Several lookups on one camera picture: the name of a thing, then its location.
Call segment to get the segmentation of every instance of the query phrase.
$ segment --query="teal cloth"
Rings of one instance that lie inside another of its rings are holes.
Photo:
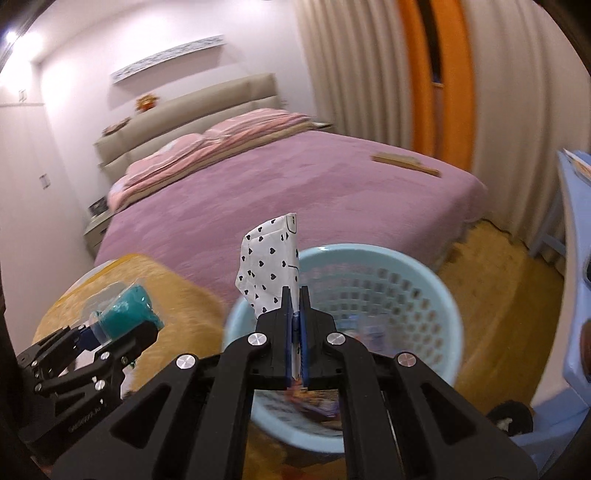
[[[158,330],[164,327],[152,309],[146,289],[142,285],[132,285],[99,316],[98,322],[110,340],[117,340],[146,320],[155,324]]]

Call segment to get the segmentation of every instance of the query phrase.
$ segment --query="purple bedspread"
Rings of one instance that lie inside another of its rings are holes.
[[[437,178],[371,160],[413,155]],[[486,189],[433,158],[367,140],[309,131],[228,158],[118,213],[96,265],[142,253],[230,306],[242,237],[295,212],[298,247],[379,245],[431,264],[484,211]]]

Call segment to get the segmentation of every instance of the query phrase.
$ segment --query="metal screw cap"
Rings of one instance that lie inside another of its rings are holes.
[[[342,345],[345,342],[345,336],[339,332],[329,333],[326,341],[331,345]]]
[[[403,367],[413,367],[417,363],[417,357],[411,353],[401,353],[398,355],[398,363]]]
[[[196,362],[197,361],[193,355],[181,355],[177,358],[177,367],[179,367],[181,370],[186,370],[187,368],[191,368],[193,365],[195,365]]]
[[[267,342],[267,336],[264,333],[255,332],[248,337],[248,343],[254,346],[264,345]]]

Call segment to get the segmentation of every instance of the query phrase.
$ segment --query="light switch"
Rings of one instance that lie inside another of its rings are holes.
[[[43,175],[41,175],[39,177],[39,180],[41,181],[41,186],[43,187],[43,190],[45,190],[46,188],[49,187],[49,185],[51,185],[51,182],[49,181],[49,177],[47,176],[47,173],[44,173]]]

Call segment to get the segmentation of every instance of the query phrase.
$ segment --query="wall shelf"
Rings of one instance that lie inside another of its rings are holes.
[[[154,55],[150,55],[149,57],[138,60],[131,65],[127,65],[126,67],[117,70],[115,73],[112,73],[111,79],[113,84],[115,84],[121,80],[131,77],[132,75],[135,75],[136,73],[142,72],[143,70],[154,67],[155,65],[165,61],[176,59],[178,57],[182,57],[183,55],[187,55],[199,50],[205,50],[206,48],[219,47],[225,43],[226,41],[224,40],[223,35],[200,38],[199,40],[184,43],[182,45],[169,48],[168,50],[160,51]]]

